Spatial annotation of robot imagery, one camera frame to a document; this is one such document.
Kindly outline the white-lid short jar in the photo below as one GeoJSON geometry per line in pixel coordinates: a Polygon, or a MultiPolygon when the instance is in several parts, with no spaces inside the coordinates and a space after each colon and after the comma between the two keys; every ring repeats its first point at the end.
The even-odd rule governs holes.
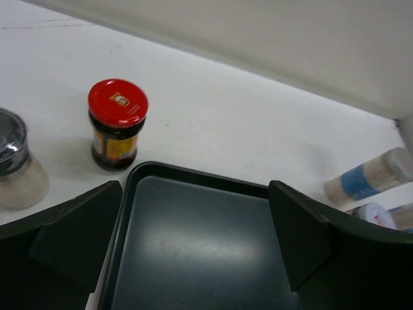
{"type": "Polygon", "coordinates": [[[397,230],[392,215],[378,203],[368,203],[347,211],[347,214],[378,226],[397,230]]]}

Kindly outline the red-lid dark chili sauce jar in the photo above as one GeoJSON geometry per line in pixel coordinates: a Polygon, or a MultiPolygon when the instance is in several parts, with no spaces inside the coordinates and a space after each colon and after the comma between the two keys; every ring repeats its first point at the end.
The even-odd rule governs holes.
{"type": "Polygon", "coordinates": [[[121,171],[133,164],[148,108],[146,94],[124,79],[104,79],[90,89],[88,117],[94,133],[91,153],[98,166],[121,171]]]}

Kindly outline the black-cap white powder shaker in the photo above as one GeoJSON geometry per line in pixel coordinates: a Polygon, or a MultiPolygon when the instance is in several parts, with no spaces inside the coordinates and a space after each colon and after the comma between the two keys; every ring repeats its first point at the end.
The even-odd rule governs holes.
{"type": "Polygon", "coordinates": [[[1,208],[20,210],[39,203],[49,190],[48,174],[30,152],[25,122],[1,109],[1,208]]]}

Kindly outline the black plastic tray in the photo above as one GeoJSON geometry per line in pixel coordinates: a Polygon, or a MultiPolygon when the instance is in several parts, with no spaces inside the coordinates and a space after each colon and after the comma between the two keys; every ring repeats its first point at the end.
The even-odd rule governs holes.
{"type": "Polygon", "coordinates": [[[100,309],[299,309],[268,188],[164,163],[130,171],[100,309]]]}

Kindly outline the blue-label toothpick bottle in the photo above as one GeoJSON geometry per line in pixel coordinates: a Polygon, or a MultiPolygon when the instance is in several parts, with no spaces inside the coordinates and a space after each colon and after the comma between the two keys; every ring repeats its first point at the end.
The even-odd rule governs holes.
{"type": "Polygon", "coordinates": [[[342,207],[412,182],[412,155],[396,147],[325,183],[327,198],[342,207]]]}

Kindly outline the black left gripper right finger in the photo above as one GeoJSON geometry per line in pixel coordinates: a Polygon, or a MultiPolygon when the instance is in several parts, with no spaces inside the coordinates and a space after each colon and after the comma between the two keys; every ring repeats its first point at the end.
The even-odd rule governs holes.
{"type": "Polygon", "coordinates": [[[411,309],[412,235],[360,220],[281,181],[270,211],[303,309],[411,309]]]}

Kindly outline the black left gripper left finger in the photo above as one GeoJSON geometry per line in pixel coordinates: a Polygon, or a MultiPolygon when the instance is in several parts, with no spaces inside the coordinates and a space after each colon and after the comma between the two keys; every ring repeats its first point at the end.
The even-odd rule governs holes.
{"type": "Polygon", "coordinates": [[[97,287],[121,200],[108,181],[1,226],[1,309],[84,309],[97,287]]]}

